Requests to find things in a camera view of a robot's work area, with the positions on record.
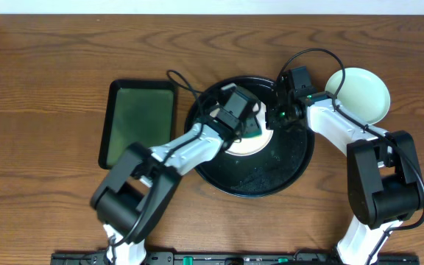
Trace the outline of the green yellow sponge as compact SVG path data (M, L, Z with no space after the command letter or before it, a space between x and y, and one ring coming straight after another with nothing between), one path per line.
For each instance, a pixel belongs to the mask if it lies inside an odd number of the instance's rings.
M261 134L260 124L255 118L249 118L243 123L243 129L241 131L242 138L254 138Z

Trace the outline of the white pink plate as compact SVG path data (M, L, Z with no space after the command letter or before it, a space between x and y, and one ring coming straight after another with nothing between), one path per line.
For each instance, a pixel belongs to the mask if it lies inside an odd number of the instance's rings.
M235 156L248 156L254 155L260 152L272 139L273 131L266 128L265 121L265 110L266 106L261 102L261 110L258 114L251 118L255 118L260 124L262 134L254 138L241 138L241 140L235 140L231 147L225 152Z

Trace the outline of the mint green plate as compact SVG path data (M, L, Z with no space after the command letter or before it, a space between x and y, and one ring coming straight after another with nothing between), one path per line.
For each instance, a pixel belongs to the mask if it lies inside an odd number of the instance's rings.
M376 124L389 112L391 98L383 80L363 68L346 68L338 93L344 112L352 113L368 124Z

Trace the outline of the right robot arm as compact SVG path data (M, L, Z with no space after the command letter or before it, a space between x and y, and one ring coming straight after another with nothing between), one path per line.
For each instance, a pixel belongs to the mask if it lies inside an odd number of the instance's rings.
M267 105L272 130L300 122L347 158L347 195L353 219L336 245L343 264L374 264L395 231L424 222L424 182L412 136L363 120L340 90L317 92L309 81L281 77Z

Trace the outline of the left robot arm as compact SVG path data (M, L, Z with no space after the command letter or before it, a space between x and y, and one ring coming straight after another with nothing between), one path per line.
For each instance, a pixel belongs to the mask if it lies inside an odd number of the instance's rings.
M264 111L240 115L216 106L191 129L162 146L129 145L91 197L108 237L106 264L141 264L144 242L183 176L246 135L261 134Z

